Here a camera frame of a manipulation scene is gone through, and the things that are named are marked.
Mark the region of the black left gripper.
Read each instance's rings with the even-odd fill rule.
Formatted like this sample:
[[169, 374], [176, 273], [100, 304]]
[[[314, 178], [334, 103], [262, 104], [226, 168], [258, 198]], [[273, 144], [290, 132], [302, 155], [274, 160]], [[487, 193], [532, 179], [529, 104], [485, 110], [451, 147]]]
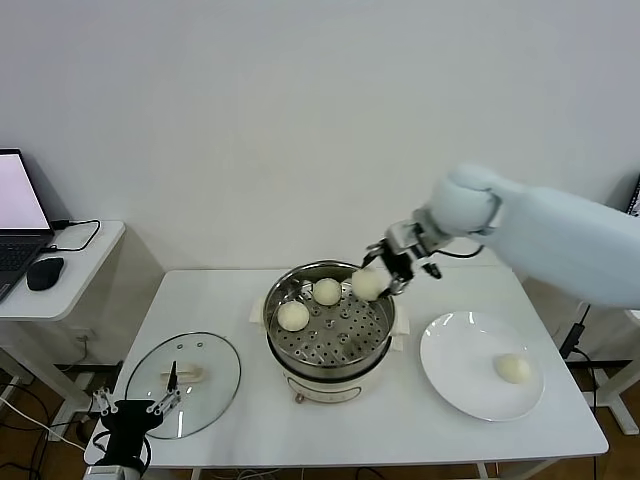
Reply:
[[161, 400], [119, 400], [114, 401], [107, 387], [93, 392], [92, 410], [100, 416], [102, 425], [108, 432], [106, 453], [98, 461], [99, 465], [122, 466], [127, 468], [147, 468], [147, 459], [141, 460], [144, 445], [148, 443], [146, 434], [161, 425], [161, 415], [168, 414], [181, 401], [178, 388], [177, 362], [173, 361], [169, 373], [165, 395]]

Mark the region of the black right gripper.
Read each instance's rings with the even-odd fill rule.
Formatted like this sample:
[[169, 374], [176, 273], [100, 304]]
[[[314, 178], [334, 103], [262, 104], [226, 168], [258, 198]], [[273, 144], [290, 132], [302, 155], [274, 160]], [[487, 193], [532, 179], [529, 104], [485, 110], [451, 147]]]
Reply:
[[392, 275], [388, 286], [380, 293], [381, 296], [402, 294], [406, 282], [414, 277], [413, 263], [425, 256], [416, 227], [414, 222], [395, 223], [385, 231], [383, 241], [367, 247], [362, 267], [366, 268], [378, 261]]

